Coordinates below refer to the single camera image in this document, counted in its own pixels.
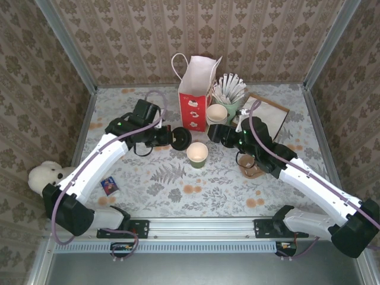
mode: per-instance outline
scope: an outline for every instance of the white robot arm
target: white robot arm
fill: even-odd
[[[254,156],[262,171],[294,186],[326,212],[326,215],[307,213],[285,205],[272,219],[279,235],[290,230],[319,236],[330,240],[344,254],[358,257],[379,232],[378,225],[374,225],[380,220],[379,205],[371,199],[363,202],[316,174],[294,151],[273,142],[267,125],[260,118],[250,119],[249,110],[238,110],[237,115],[237,127],[210,126],[210,140],[237,148],[237,154]]]
[[[114,119],[94,150],[72,174],[58,185],[45,186],[42,196],[47,216],[51,219],[55,213],[55,222],[74,236],[91,229],[125,230],[130,218],[128,213],[116,207],[93,211],[84,204],[95,185],[118,159],[132,148],[137,154],[136,143],[144,143],[150,148],[170,144],[175,150],[185,150],[190,145],[191,134],[185,128],[171,130],[170,125],[162,125],[162,120],[155,127],[147,127],[158,121],[154,119],[160,113],[158,106],[140,99],[132,113]],[[124,136],[133,132],[135,134],[129,137]]]

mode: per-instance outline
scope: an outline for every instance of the paper bag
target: paper bag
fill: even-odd
[[[185,75],[181,78],[173,65],[177,55],[182,55],[187,64]],[[182,125],[192,131],[206,131],[206,110],[211,103],[211,87],[214,85],[215,73],[221,58],[192,56],[190,63],[186,56],[177,53],[172,58],[172,68],[181,80],[178,87],[180,115]]]

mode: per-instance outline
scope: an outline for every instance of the metal bar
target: metal bar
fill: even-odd
[[[59,18],[59,14],[55,10],[53,4],[49,0],[36,0],[37,5],[40,7],[47,22],[53,29],[55,36],[58,38],[66,54],[68,55],[71,63],[77,70],[79,76],[82,78],[84,85],[87,87],[91,95],[96,93],[96,83],[90,71],[87,68],[85,61],[76,48],[72,38],[67,32],[64,23]]]
[[[337,45],[343,31],[349,24],[356,8],[360,4],[360,0],[348,0],[344,1],[342,8],[340,9],[338,16],[336,17],[334,23],[332,24],[330,31],[328,32],[325,41],[323,42],[315,60],[310,67],[308,74],[304,80],[304,86],[306,89],[313,87],[318,75],[321,73],[323,67],[325,66],[328,58],[333,52],[335,46]]]
[[[77,146],[75,147],[74,155],[72,156],[71,166],[78,166],[81,161],[84,144],[86,142],[87,132],[90,127],[91,118],[93,116],[94,109],[95,109],[96,99],[97,99],[96,94],[90,97],[90,101],[87,106],[87,111],[83,119],[81,132],[79,133]]]
[[[153,242],[172,241],[247,241],[260,240],[271,241],[279,239],[257,239],[254,231],[254,220],[267,219],[268,217],[229,217],[229,218],[146,218],[150,221],[149,236],[147,240]],[[71,234],[65,230],[57,231],[62,240],[67,240]],[[91,230],[76,237],[75,241],[89,242],[96,239],[96,231]],[[102,239],[112,242],[129,242],[130,239]],[[314,240],[311,236],[303,240]]]
[[[111,253],[112,242],[72,242],[69,245],[56,245],[56,254],[98,254]],[[130,250],[115,250],[115,253],[128,253]],[[248,242],[152,242],[142,240],[137,248],[139,254],[210,254],[210,253],[274,253],[275,241]]]
[[[55,245],[56,243],[52,238],[43,238],[30,271],[27,285],[44,285],[46,283]]]
[[[308,89],[305,90],[305,88],[302,87],[302,93],[303,97],[305,98],[306,106],[308,107],[310,120],[314,127],[316,140],[318,141],[319,148],[321,149],[322,158],[325,162],[326,171],[328,176],[330,177],[330,182],[334,184],[336,187],[342,189],[342,185],[339,180],[339,175],[337,169],[335,168],[333,156],[331,155],[330,148],[328,146],[325,132],[323,130],[321,120],[319,119],[318,111],[316,110],[311,91]]]
[[[245,82],[248,85],[279,85],[276,81],[267,81],[267,82]],[[301,81],[289,81],[288,84],[298,84],[302,85]],[[156,87],[179,87],[179,83],[160,83],[160,84],[113,84],[113,85],[98,85],[97,88],[110,89],[110,88],[140,88],[148,87],[155,89]]]
[[[365,249],[357,258],[360,273],[365,285],[379,285],[379,271],[370,249]]]

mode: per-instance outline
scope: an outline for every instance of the white teddy bear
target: white teddy bear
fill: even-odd
[[[57,162],[44,161],[29,173],[28,184],[30,189],[42,196],[42,190],[47,184],[57,185],[69,176],[75,167],[62,168]]]

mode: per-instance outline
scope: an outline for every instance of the small blue box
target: small blue box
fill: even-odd
[[[112,176],[109,176],[105,180],[101,181],[101,184],[107,196],[119,190],[119,187],[116,185],[115,180],[113,180]]]

